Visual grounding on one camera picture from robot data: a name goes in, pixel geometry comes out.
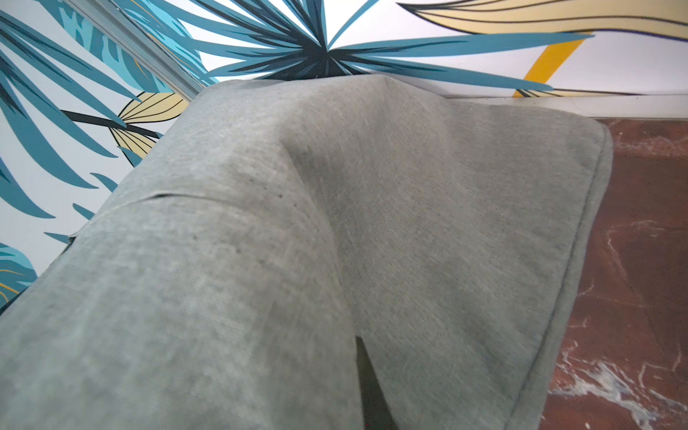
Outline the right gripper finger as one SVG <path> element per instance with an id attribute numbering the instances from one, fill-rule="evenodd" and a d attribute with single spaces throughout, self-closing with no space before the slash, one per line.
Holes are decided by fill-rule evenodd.
<path id="1" fill-rule="evenodd" d="M 358 383 L 365 429 L 397 430 L 365 342 L 356 337 Z"/>

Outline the grey laptop bag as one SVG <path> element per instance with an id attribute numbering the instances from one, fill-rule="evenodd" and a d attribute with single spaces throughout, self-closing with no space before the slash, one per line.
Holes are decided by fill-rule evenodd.
<path id="1" fill-rule="evenodd" d="M 385 75 L 202 92 L 1 317 L 5 429 L 535 429 L 605 125 Z"/>

